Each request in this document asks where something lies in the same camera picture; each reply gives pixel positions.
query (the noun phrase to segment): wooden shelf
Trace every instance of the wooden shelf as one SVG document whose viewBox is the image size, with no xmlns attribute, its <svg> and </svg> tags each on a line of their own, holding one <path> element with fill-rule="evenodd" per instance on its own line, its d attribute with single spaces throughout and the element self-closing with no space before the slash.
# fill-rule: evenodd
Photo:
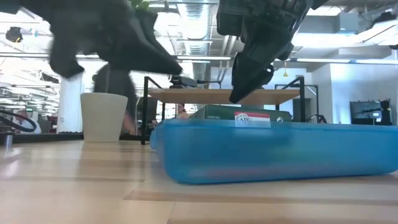
<svg viewBox="0 0 398 224">
<path fill-rule="evenodd" d="M 231 104 L 231 90 L 149 89 L 149 95 L 163 103 Z M 298 90 L 256 90 L 239 104 L 278 105 L 299 96 Z"/>
</svg>

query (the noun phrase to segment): wooden tabletop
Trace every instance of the wooden tabletop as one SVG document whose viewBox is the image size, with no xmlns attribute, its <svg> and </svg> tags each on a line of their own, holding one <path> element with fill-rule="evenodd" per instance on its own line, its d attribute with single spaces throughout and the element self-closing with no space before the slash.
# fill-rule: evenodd
<svg viewBox="0 0 398 224">
<path fill-rule="evenodd" d="M 149 95 L 163 103 L 231 104 L 232 90 L 150 89 Z M 298 90 L 256 90 L 238 104 L 278 105 L 299 96 Z"/>
<path fill-rule="evenodd" d="M 182 185 L 135 141 L 0 147 L 1 223 L 393 224 L 397 174 Z"/>
</svg>

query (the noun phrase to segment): white plant pot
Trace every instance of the white plant pot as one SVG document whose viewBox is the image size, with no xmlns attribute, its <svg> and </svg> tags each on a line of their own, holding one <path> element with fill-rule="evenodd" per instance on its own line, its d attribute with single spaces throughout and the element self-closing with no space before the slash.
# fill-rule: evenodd
<svg viewBox="0 0 398 224">
<path fill-rule="evenodd" d="M 110 93 L 83 93 L 80 101 L 85 141 L 118 142 L 127 97 Z"/>
</svg>

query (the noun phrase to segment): blue plastic bin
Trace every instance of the blue plastic bin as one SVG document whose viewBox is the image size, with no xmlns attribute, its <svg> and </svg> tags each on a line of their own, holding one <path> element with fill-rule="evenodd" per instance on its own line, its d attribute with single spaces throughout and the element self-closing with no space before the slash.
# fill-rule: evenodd
<svg viewBox="0 0 398 224">
<path fill-rule="evenodd" d="M 171 119 L 155 130 L 166 173 L 186 184 L 387 174 L 398 128 Z"/>
</svg>

